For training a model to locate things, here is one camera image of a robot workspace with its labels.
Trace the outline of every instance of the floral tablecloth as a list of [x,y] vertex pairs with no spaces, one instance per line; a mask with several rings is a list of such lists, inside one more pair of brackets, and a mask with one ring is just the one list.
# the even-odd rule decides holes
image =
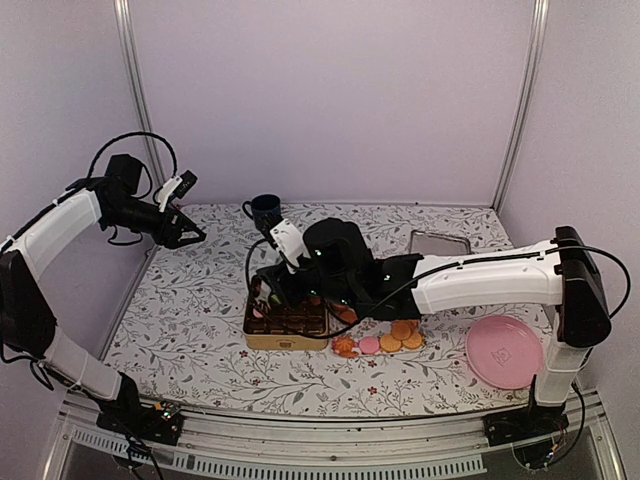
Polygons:
[[[239,205],[184,211],[208,231],[207,240],[158,251],[105,359],[134,378],[142,393],[192,405],[333,417],[442,415],[526,401],[526,390],[498,390],[478,379],[464,342],[474,320],[506,314],[531,326],[546,346],[551,329],[540,306],[426,316],[420,329],[427,346],[415,353],[344,359],[328,350],[252,351],[241,331],[243,266],[259,234]],[[378,257],[407,253],[412,230],[469,238],[474,252],[510,246],[490,209],[285,205],[283,214],[301,229],[330,216],[351,220]],[[252,268],[268,255],[257,251],[254,259]]]

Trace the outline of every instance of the black cable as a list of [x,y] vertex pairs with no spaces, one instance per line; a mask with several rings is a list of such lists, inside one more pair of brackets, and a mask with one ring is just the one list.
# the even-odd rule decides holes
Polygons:
[[[93,397],[93,395],[91,395],[90,392],[87,392],[86,390],[83,390],[83,392],[84,392],[85,395],[87,395],[87,397],[89,397],[90,399],[95,401],[95,397]],[[160,480],[164,480],[164,476],[162,475],[162,471],[160,470],[160,465],[158,465],[158,461],[156,460],[156,457],[153,455],[153,452],[147,446],[147,444],[144,443],[142,441],[142,439],[138,435],[133,433],[129,427],[127,427],[123,422],[121,422],[119,418],[117,418],[116,416],[114,416],[114,415],[112,415],[110,413],[104,412],[104,411],[102,413],[106,417],[112,419],[115,423],[120,425],[120,427],[125,431],[124,437],[127,440],[127,443],[129,444],[129,447],[127,448],[127,456],[129,457],[129,462],[133,463],[133,458],[132,458],[132,454],[133,453],[135,453],[137,455],[140,455],[140,456],[143,456],[143,457],[144,456],[149,457],[149,459],[151,460],[151,463],[153,463],[153,466],[156,469],[156,473],[158,474],[158,478]],[[135,472],[135,468],[130,468],[129,471],[138,480],[144,480],[140,476],[140,474],[138,472]]]
[[545,462],[546,457],[544,459],[542,459],[539,463],[537,463],[535,466],[531,465],[528,468],[530,470],[540,470],[542,468],[548,468],[548,467],[552,467],[553,465],[556,465],[557,463],[561,462],[563,459],[567,458],[567,456],[571,453],[571,451],[576,447],[576,445],[578,445],[578,442],[580,441],[580,436],[582,435],[582,432],[584,431],[584,424],[585,424],[585,420],[587,417],[587,407],[584,403],[584,397],[582,396],[582,392],[580,392],[580,389],[578,388],[578,385],[576,385],[575,382],[571,383],[571,387],[573,388],[573,391],[576,392],[576,395],[578,396],[578,399],[580,400],[580,406],[582,408],[582,416],[580,418],[580,427],[578,427],[578,433],[576,433],[575,438],[573,439],[573,442],[571,443],[571,445],[569,445],[564,452],[562,452],[561,455],[558,455],[557,457],[553,457],[548,463]]
[[586,252],[597,253],[598,255],[602,255],[603,257],[607,257],[608,259],[613,260],[616,263],[616,265],[620,267],[620,269],[622,270],[622,273],[624,273],[627,286],[625,289],[624,296],[622,297],[622,300],[620,301],[618,306],[614,308],[609,314],[610,319],[615,317],[618,314],[618,312],[622,310],[622,307],[624,307],[624,305],[627,303],[627,300],[629,300],[629,296],[631,295],[631,274],[629,273],[629,269],[627,268],[627,266],[622,262],[622,260],[616,257],[613,253],[609,253],[606,250],[602,250],[600,248],[589,247],[588,245],[567,245],[565,247],[556,247],[556,248],[547,250],[545,253],[549,254],[549,253],[556,253],[556,252],[562,252],[567,250],[584,250]]
[[2,336],[2,328],[0,327],[0,360],[2,363],[11,364],[20,360],[27,360],[29,362],[29,370],[38,383],[40,383],[47,390],[53,391],[53,384],[47,375],[47,372],[39,364],[39,360],[32,355],[16,355],[15,357],[7,358],[4,353],[4,338]]
[[93,171],[94,171],[94,169],[96,167],[96,163],[98,162],[98,159],[102,156],[102,154],[104,153],[104,151],[107,148],[109,148],[114,143],[119,142],[120,140],[124,140],[125,138],[130,138],[130,137],[151,137],[151,138],[153,138],[155,140],[159,140],[160,142],[164,143],[164,145],[167,147],[167,150],[169,150],[169,153],[171,154],[171,161],[173,163],[173,173],[172,173],[171,176],[175,177],[177,175],[177,173],[178,173],[178,159],[176,158],[176,152],[173,150],[173,147],[167,141],[167,139],[164,138],[164,137],[161,137],[160,135],[158,135],[156,133],[139,131],[139,132],[124,133],[122,135],[119,135],[117,137],[112,138],[107,143],[105,143],[102,146],[102,148],[100,148],[100,150],[98,150],[98,153],[96,153],[96,155],[93,157],[93,160],[91,160],[91,165],[89,166],[89,172],[87,172],[86,180],[89,180],[93,176]]
[[321,300],[322,300],[322,304],[324,305],[324,308],[326,308],[327,311],[329,312],[329,315],[331,315],[334,319],[336,319],[338,322],[340,322],[343,325],[351,325],[346,320],[342,320],[342,318],[340,318],[339,312],[336,312],[333,309],[333,305],[331,304],[331,302],[327,302],[324,298],[322,298]]
[[33,227],[42,217],[44,217],[47,213],[49,213],[51,210],[53,210],[54,208],[56,208],[57,205],[60,205],[61,203],[65,202],[66,200],[68,200],[69,198],[71,198],[73,195],[75,195],[76,193],[78,193],[81,190],[80,187],[76,187],[73,188],[71,190],[69,190],[67,193],[65,193],[64,195],[56,198],[53,202],[51,202],[49,205],[47,205],[46,207],[44,207],[42,210],[40,210],[33,218],[31,218],[31,220],[29,220],[27,223],[25,223],[14,235],[11,239],[9,239],[7,242],[4,243],[4,245],[2,245],[2,248],[0,248],[0,255],[2,255],[3,253],[5,253],[9,247],[11,245],[13,245],[14,240],[17,240],[18,238],[20,238],[22,235],[24,235],[24,233],[29,230],[31,227]]
[[560,252],[560,251],[567,251],[567,250],[584,250],[584,251],[593,252],[593,253],[597,253],[597,254],[603,255],[603,256],[613,260],[622,269],[622,271],[623,271],[623,273],[625,275],[626,282],[627,282],[627,287],[626,287],[626,292],[625,292],[625,295],[624,295],[622,301],[620,302],[620,304],[615,309],[612,310],[612,313],[609,315],[609,318],[613,318],[613,316],[615,314],[617,314],[622,309],[622,307],[624,307],[624,305],[627,303],[627,300],[629,299],[629,295],[631,293],[631,275],[629,274],[629,270],[627,269],[626,265],[624,265],[624,263],[618,257],[616,257],[612,253],[609,253],[609,252],[607,252],[605,250],[602,250],[602,249],[599,249],[599,248],[596,248],[596,247],[589,247],[589,246],[586,246],[586,245],[567,245],[567,246],[564,246],[564,247],[555,247],[555,248],[546,250],[544,252],[528,252],[528,253],[517,253],[517,254],[511,254],[511,255],[502,255],[502,256],[497,256],[497,257],[470,258],[468,260],[459,261],[459,262],[451,262],[451,263],[448,263],[448,264],[445,264],[445,265],[440,265],[439,267],[432,268],[431,270],[427,270],[426,272],[422,272],[420,275],[417,275],[417,276],[413,277],[411,280],[408,280],[404,284],[400,285],[393,292],[391,292],[389,295],[384,297],[382,300],[380,300],[378,303],[376,303],[373,307],[371,307],[369,310],[367,310],[354,323],[352,323],[351,325],[346,326],[345,328],[337,330],[337,331],[335,331],[333,333],[328,333],[326,335],[308,335],[308,334],[306,334],[304,332],[297,332],[295,330],[291,330],[291,329],[287,328],[285,325],[283,325],[283,327],[284,327],[285,330],[289,331],[289,333],[294,334],[294,335],[300,335],[302,337],[311,338],[311,339],[315,339],[315,340],[328,340],[330,338],[334,338],[334,337],[343,335],[344,333],[348,332],[352,328],[355,328],[357,325],[359,325],[362,322],[362,320],[364,320],[366,317],[371,315],[376,309],[381,307],[385,302],[387,302],[388,300],[393,298],[395,295],[397,295],[398,293],[403,291],[405,288],[410,287],[411,285],[413,285],[414,283],[418,282],[419,280],[421,280],[421,279],[423,279],[425,277],[428,277],[430,275],[434,275],[434,274],[439,273],[439,272],[441,272],[443,270],[448,270],[450,268],[462,268],[464,265],[473,265],[473,264],[478,264],[478,263],[489,263],[489,262],[498,262],[498,261],[504,261],[504,260],[518,260],[518,259],[524,259],[524,258],[535,258],[535,257],[541,256],[542,253],[551,254],[551,253],[556,253],[556,252]]
[[158,194],[160,193],[160,190],[162,190],[162,185],[160,185],[158,188],[155,189],[155,191],[153,192],[153,195],[151,195],[151,200],[153,200],[153,203],[155,203],[156,205],[159,205],[160,202],[158,201]]
[[[36,372],[36,367],[40,371],[40,375],[38,375],[38,372]],[[33,375],[33,377],[44,388],[53,392],[53,384],[51,383],[51,380],[49,380],[49,376],[47,375],[47,372],[44,370],[44,368],[40,366],[37,360],[31,360],[31,362],[29,362],[29,370],[31,370],[31,374]]]
[[247,285],[247,290],[251,292],[251,279],[249,278],[249,267],[251,264],[251,256],[253,252],[258,246],[262,245],[267,241],[266,238],[261,238],[260,240],[256,240],[253,245],[249,247],[249,251],[247,252],[247,258],[244,262],[244,281]]
[[7,358],[4,354],[4,338],[2,336],[2,326],[0,326],[0,360],[2,360],[2,363],[10,364],[19,360],[29,360],[32,362],[36,359],[31,355],[16,355],[15,357]]
[[296,267],[293,263],[291,263],[291,260],[289,260],[287,256],[282,252],[280,252],[280,258],[282,258],[282,260],[284,260],[284,263],[286,263],[287,266],[291,267],[291,269],[295,272],[308,272],[309,270],[311,270],[310,268],[306,267]]
[[145,198],[147,195],[151,193],[151,190],[153,190],[153,180],[151,179],[151,173],[149,172],[149,167],[147,167],[144,163],[142,163],[142,169],[144,170],[144,173],[147,174],[147,180],[149,181],[149,188],[147,189],[146,192],[144,192],[144,195],[131,197],[131,198],[135,198],[136,200],[142,200],[143,198]]
[[107,243],[109,245],[113,245],[114,247],[130,247],[131,245],[137,245],[138,243],[141,243],[142,240],[144,240],[144,236],[140,232],[137,233],[139,236],[135,240],[131,240],[129,242],[114,242],[114,240],[118,238],[118,227],[116,225],[113,225],[113,235],[111,235],[111,238],[107,240]]

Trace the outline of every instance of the macaron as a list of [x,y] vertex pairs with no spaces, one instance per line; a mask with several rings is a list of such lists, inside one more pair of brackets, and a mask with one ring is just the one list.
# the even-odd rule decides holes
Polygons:
[[363,355],[373,355],[380,351],[380,340],[376,337],[364,337],[358,342],[358,347]]
[[380,348],[388,353],[398,352],[402,348],[402,342],[389,334],[383,335],[380,337]]
[[391,335],[396,340],[406,340],[411,336],[411,325],[406,322],[393,322],[391,326]]

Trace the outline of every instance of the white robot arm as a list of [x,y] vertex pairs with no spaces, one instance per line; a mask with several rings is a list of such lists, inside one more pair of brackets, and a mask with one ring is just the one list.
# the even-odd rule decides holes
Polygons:
[[557,228],[552,240],[509,251],[374,259],[351,222],[325,219],[304,234],[284,219],[271,219],[269,226],[263,233],[285,262],[258,270],[258,276],[289,306],[309,292],[349,305],[358,319],[412,319],[504,303],[555,306],[554,335],[543,371],[533,379],[529,405],[487,415],[485,431],[491,444],[500,444],[566,426],[571,383],[591,348],[611,331],[591,247],[573,228]]
[[[175,443],[181,427],[180,416],[174,415],[171,407],[143,407],[131,378],[99,362],[64,333],[38,287],[42,273],[53,259],[96,224],[103,230],[122,226],[136,233],[148,233],[157,244],[167,248],[204,240],[204,232],[168,205],[170,198],[181,198],[196,177],[187,172],[170,179],[167,182],[170,192],[163,194],[160,209],[133,196],[141,171],[139,160],[116,155],[104,177],[76,182],[15,238],[7,238],[0,247],[0,348],[6,344],[26,353],[20,358],[31,360],[32,369],[37,364],[65,385],[85,392],[100,406],[100,426]],[[2,354],[2,359],[10,363],[16,357],[6,359]]]

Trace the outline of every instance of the metal frame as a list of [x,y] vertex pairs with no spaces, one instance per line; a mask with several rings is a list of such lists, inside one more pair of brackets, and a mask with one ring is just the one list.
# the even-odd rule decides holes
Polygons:
[[[118,25],[118,34],[120,36],[120,46],[122,48],[122,56],[125,63],[125,69],[129,78],[129,87],[131,96],[138,117],[140,129],[145,132],[153,132],[151,125],[151,117],[147,102],[144,96],[142,85],[142,74],[140,73],[140,64],[138,62],[138,53],[136,50],[135,39],[133,35],[133,25],[131,23],[131,13],[129,10],[129,0],[114,0],[116,11],[116,23]],[[149,156],[149,170],[156,185],[162,185],[167,180],[167,176],[162,167],[160,155],[153,139],[144,138],[145,149]]]
[[538,65],[542,56],[542,45],[547,26],[549,0],[535,0],[533,8],[533,20],[531,23],[531,36],[529,37],[529,52],[524,71],[524,79],[520,89],[520,99],[516,110],[516,117],[511,128],[507,152],[502,164],[500,179],[493,197],[491,207],[500,214],[506,200],[509,184],[513,177],[520,144],[529,113],[529,105],[533,96],[533,87],[538,73]]
[[[602,477],[624,480],[624,470],[600,398],[595,390],[589,390],[584,393],[584,399],[585,434],[593,439]],[[574,431],[581,416],[580,402],[575,395],[568,399],[566,410],[570,430]],[[86,398],[77,394],[67,396],[56,420],[44,480],[61,478],[72,442],[124,456],[123,437],[95,427],[97,413],[95,404]],[[185,406],[182,414],[185,416],[184,431],[176,447],[150,445],[164,467],[204,476],[213,475],[213,470],[209,472],[208,469],[215,465],[235,465],[235,468],[240,465],[265,472],[308,472],[309,478],[321,478],[320,474],[326,473],[327,479],[331,478],[329,472],[351,471],[352,478],[359,479],[364,478],[359,472],[451,466],[512,448],[509,444],[489,447],[482,425],[486,412],[445,417],[348,419]],[[516,445],[535,443],[542,438],[545,437]],[[219,473],[215,478],[227,478]]]

